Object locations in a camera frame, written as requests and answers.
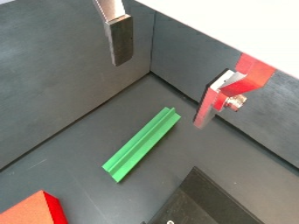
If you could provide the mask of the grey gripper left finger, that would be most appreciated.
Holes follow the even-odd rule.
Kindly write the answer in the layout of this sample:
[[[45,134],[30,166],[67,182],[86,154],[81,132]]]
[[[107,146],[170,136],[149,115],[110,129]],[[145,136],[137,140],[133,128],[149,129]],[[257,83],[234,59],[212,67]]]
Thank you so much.
[[[118,67],[134,56],[134,18],[122,0],[93,1],[105,24],[113,64]]]

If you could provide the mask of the red-tinted gripper right finger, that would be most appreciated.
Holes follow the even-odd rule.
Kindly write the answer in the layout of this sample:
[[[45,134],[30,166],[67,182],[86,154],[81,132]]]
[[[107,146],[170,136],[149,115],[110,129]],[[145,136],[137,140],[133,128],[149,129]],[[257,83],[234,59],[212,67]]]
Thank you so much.
[[[202,129],[225,108],[238,111],[248,101],[245,93],[262,88],[276,71],[268,63],[242,53],[236,70],[226,69],[208,85],[194,125]]]

